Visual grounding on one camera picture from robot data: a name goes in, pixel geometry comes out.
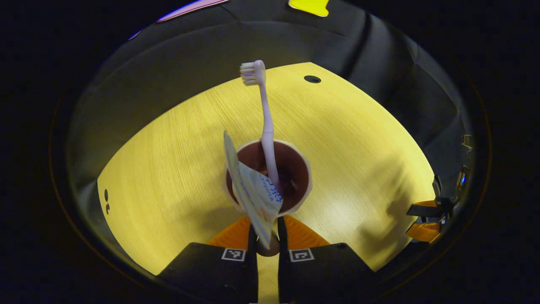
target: yellow sticker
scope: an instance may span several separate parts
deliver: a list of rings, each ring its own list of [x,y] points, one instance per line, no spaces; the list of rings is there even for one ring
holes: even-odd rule
[[[289,6],[291,8],[305,11],[319,17],[328,16],[326,4],[328,4],[328,0],[289,0]]]

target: toothbrush head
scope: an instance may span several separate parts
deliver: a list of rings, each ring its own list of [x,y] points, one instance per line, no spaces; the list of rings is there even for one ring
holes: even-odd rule
[[[266,68],[262,60],[247,62],[240,65],[240,76],[245,85],[264,85],[266,83]]]

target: wood grain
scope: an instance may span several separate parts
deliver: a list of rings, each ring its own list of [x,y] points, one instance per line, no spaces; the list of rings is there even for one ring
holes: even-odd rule
[[[378,270],[410,241],[409,206],[434,198],[426,157],[375,100],[313,63],[268,70],[267,90],[275,138],[312,167],[313,190],[292,216]],[[258,87],[235,79],[183,101],[118,150],[98,178],[99,197],[135,262],[157,275],[188,243],[205,243],[243,216],[222,188],[223,131],[238,147],[259,138],[262,123]],[[259,302],[278,303],[278,257],[258,262]]]

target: toothpaste packet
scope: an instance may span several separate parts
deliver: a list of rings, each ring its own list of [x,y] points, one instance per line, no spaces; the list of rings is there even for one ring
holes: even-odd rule
[[[224,131],[225,156],[235,196],[242,204],[255,233],[266,249],[270,249],[272,225],[278,215],[283,198],[272,181],[238,160],[231,138]]]

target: hole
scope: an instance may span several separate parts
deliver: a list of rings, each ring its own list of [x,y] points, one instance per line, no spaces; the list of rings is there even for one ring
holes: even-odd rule
[[[311,82],[311,83],[320,83],[321,82],[320,78],[318,78],[317,76],[312,76],[312,75],[304,76],[304,79],[307,82]]]
[[[274,256],[279,253],[279,238],[275,232],[272,232],[270,237],[270,249],[266,249],[262,242],[257,239],[257,253],[262,256]]]

